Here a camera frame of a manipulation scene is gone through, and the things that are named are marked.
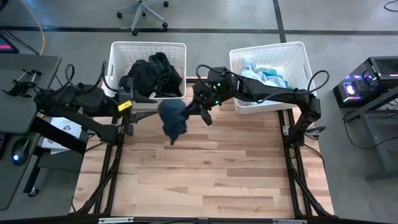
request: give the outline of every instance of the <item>gray floor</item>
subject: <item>gray floor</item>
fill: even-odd
[[[132,1],[116,0],[36,0],[29,1],[41,23],[47,26],[129,27],[133,15],[117,19],[114,10]],[[170,6],[154,6],[171,28],[277,29],[272,0],[169,0]],[[398,30],[398,13],[382,8],[382,0],[279,0],[285,29],[289,30]],[[391,7],[398,9],[398,4]],[[0,13],[0,25],[34,26],[18,1]],[[139,27],[161,27],[147,16]],[[41,47],[39,32],[14,32],[35,49]],[[76,82],[94,82],[103,60],[108,61],[114,41],[182,42],[187,45],[187,72],[193,75],[199,63],[229,65],[229,51],[279,43],[277,34],[183,34],[183,33],[77,33],[46,32],[46,55],[63,58],[63,68],[76,67]],[[398,179],[366,182],[364,176],[379,169],[374,151],[352,146],[341,118],[346,110],[337,107],[331,89],[369,56],[398,55],[398,36],[288,35],[287,41],[305,44],[313,72],[325,69],[331,74],[326,87],[318,91],[322,103],[320,125],[327,126],[320,139],[326,176],[335,213],[343,218],[398,223]],[[29,53],[21,47],[22,52]],[[359,123],[349,125],[356,142],[366,144]],[[0,212],[0,219],[66,214],[77,181],[77,174],[54,171],[40,174],[41,193],[27,198],[21,191],[12,207]],[[57,198],[59,206],[52,200]]]

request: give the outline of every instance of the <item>computer tower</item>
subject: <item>computer tower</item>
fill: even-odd
[[[334,87],[340,108],[356,108],[369,103],[398,85],[398,56],[369,57]]]

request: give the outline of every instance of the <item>yellow tag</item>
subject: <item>yellow tag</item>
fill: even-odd
[[[132,103],[131,103],[131,101],[128,100],[128,101],[120,104],[118,106],[118,109],[119,109],[119,111],[122,111],[122,110],[125,110],[125,109],[129,108],[130,106],[132,106]]]

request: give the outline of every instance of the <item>white paper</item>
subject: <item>white paper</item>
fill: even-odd
[[[55,126],[62,131],[65,131],[74,137],[79,138],[81,133],[81,125],[74,123],[66,118],[52,118],[51,123],[52,126]],[[55,141],[49,140],[44,138],[42,143],[42,148],[51,149],[51,154],[64,152],[69,150],[66,147],[61,146],[60,144],[56,143]]]

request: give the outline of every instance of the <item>pink light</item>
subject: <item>pink light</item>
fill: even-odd
[[[10,45],[0,45],[0,49],[11,49]]]
[[[347,98],[343,101],[343,103],[346,102],[347,100],[359,100],[359,99],[361,99],[360,96],[347,97]]]

